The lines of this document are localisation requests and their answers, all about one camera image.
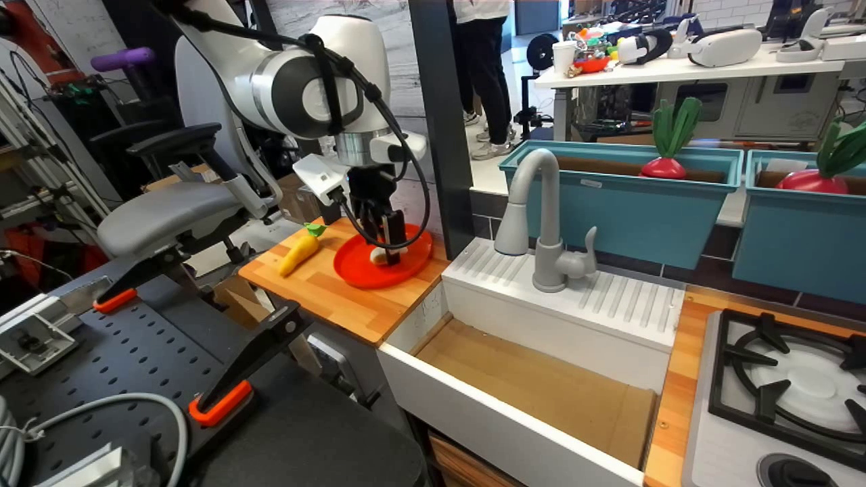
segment black cable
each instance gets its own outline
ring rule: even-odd
[[[332,71],[330,71],[330,64],[327,64],[324,44],[323,44],[319,35],[303,35],[303,44],[298,44],[298,45],[303,45],[305,50],[311,50],[315,58],[317,58],[317,68],[319,68],[323,84],[324,84],[324,103],[327,103],[327,111],[330,111],[327,133],[330,133],[330,136],[338,136],[338,133],[346,130],[346,123],[344,123],[344,115],[342,115],[342,100],[338,100],[338,94],[336,94],[336,76],[332,76]]]
[[[175,3],[175,0],[158,0],[158,8],[170,12],[175,22],[182,23],[190,23],[201,31],[224,31],[224,35],[238,35],[238,37],[248,37],[248,41],[269,41],[269,44],[285,44],[285,45],[298,45],[298,49],[305,49],[303,44],[298,44],[294,37],[286,37],[286,35],[277,35],[277,31],[259,31],[259,29],[247,29],[247,27],[238,27],[238,23],[227,23],[227,22],[217,22],[213,15],[202,12],[202,11],[190,11],[188,6]],[[412,242],[416,242],[422,237],[422,232],[428,230],[430,223],[430,187],[428,187],[428,177],[415,156],[415,152],[409,148],[407,144],[407,136],[400,130],[400,122],[396,118],[396,113],[386,108],[386,103],[382,100],[382,88],[377,84],[372,84],[358,68],[353,58],[330,50],[327,45],[323,49],[323,57],[344,76],[349,76],[355,81],[355,87],[362,88],[366,100],[377,106],[377,111],[382,113],[385,123],[396,133],[396,138],[400,141],[400,148],[409,154],[409,161],[415,168],[415,172],[420,175],[420,187],[422,187],[422,200],[426,200],[426,214],[422,214],[422,223],[420,230],[403,241],[403,242],[380,242],[377,237],[372,237],[358,221],[355,221],[355,214],[349,210],[349,206],[344,202],[346,214],[349,214],[349,221],[353,226],[367,241],[367,242],[377,242],[382,248],[407,248]]]

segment cutting board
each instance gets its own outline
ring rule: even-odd
[[[240,278],[270,294],[280,294],[281,301],[298,301],[303,307],[319,313],[323,320],[349,330],[353,334],[374,345],[380,345],[403,321],[403,315],[435,286],[447,264],[439,256],[442,252],[435,252],[428,267],[422,267],[403,283],[385,290],[349,286],[332,269],[332,256],[342,248],[342,242],[346,242],[358,232],[349,219],[338,219],[327,223],[319,253],[305,260],[294,274],[285,278],[277,274],[277,264],[301,232],[290,234],[280,246],[269,248],[265,253],[244,264]]]

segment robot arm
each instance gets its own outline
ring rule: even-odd
[[[367,242],[382,248],[412,242],[400,234],[400,210],[389,209],[389,191],[400,177],[392,164],[412,161],[420,172],[426,138],[403,133],[385,106],[389,94],[385,41],[367,19],[323,15],[311,35],[286,44],[280,35],[244,29],[227,0],[158,0],[158,8],[173,15],[213,68],[240,118],[309,141],[336,136],[338,156],[294,161],[294,172],[323,202],[349,200],[355,210],[349,206],[346,210]],[[280,37],[286,45],[274,50],[257,37],[269,44]]]

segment person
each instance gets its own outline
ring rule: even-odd
[[[504,72],[504,23],[511,0],[451,0],[455,49],[464,54],[472,88],[481,96],[489,141],[472,148],[473,159],[489,159],[508,152],[511,103]]]
[[[461,106],[464,106],[464,123],[472,126],[478,122],[478,111],[477,111],[477,92],[472,88],[472,77],[468,77],[468,58],[466,50],[458,49],[458,19],[455,19],[455,6],[449,6],[449,27],[451,27],[451,49],[455,49],[455,68],[458,68],[458,88],[461,88]]]

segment orange object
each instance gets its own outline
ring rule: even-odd
[[[51,87],[85,77],[81,71],[77,71],[64,50],[58,45],[58,41],[32,15],[24,0],[5,0],[3,11],[14,22],[5,37],[22,45],[36,58],[36,64],[47,72]]]
[[[602,72],[602,71],[606,71],[606,57],[591,57],[591,58],[576,58],[575,61],[575,71],[576,72]]]
[[[190,420],[201,428],[219,428],[232,412],[238,412],[240,403],[247,403],[251,397],[251,383],[248,382],[238,382],[236,390],[231,390],[227,394],[219,397],[219,403],[213,403],[209,412],[197,409],[197,399],[190,399],[188,412]]]
[[[380,286],[392,286],[415,274],[420,274],[428,260],[432,256],[432,234],[422,232],[403,253],[400,263],[396,264],[377,264],[372,263],[372,246],[361,234],[349,237],[332,256],[332,269],[353,286],[361,290],[380,290]]]
[[[131,286],[120,294],[113,294],[110,301],[94,301],[91,307],[98,313],[116,313],[120,307],[124,307],[128,302],[132,302],[139,297],[139,291]]]

